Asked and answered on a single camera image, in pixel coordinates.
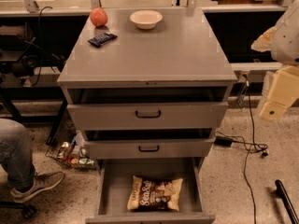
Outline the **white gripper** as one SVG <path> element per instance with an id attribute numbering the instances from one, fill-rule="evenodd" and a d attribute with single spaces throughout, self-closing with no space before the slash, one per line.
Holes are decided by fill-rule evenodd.
<path id="1" fill-rule="evenodd" d="M 271 50 L 274 27 L 267 29 L 251 45 L 255 51 L 266 52 Z M 273 121 L 283 117 L 286 111 L 299 99 L 299 68 L 283 66 L 270 77 L 269 92 L 259 117 Z"/>

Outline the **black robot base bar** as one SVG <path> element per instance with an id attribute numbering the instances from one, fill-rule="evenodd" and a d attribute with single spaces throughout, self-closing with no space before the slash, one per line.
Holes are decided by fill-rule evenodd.
<path id="1" fill-rule="evenodd" d="M 289 195 L 288 195 L 287 191 L 285 190 L 282 181 L 281 180 L 276 180 L 275 185 L 276 185 L 276 188 L 277 188 L 276 189 L 276 194 L 283 201 L 283 204 L 286 208 L 286 211 L 287 211 L 288 216 L 291 220 L 291 223 L 292 224 L 299 224 L 299 217 L 297 216 L 297 214 L 296 214 L 296 212 L 293 208 L 291 199 L 289 198 Z"/>

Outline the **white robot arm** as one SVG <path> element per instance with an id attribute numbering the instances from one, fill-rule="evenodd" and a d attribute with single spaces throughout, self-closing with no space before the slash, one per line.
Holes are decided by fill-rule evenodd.
<path id="1" fill-rule="evenodd" d="M 251 48 L 271 52 L 282 66 L 270 76 L 259 117 L 280 119 L 299 99 L 299 1 L 292 2 L 277 23 L 255 40 Z"/>

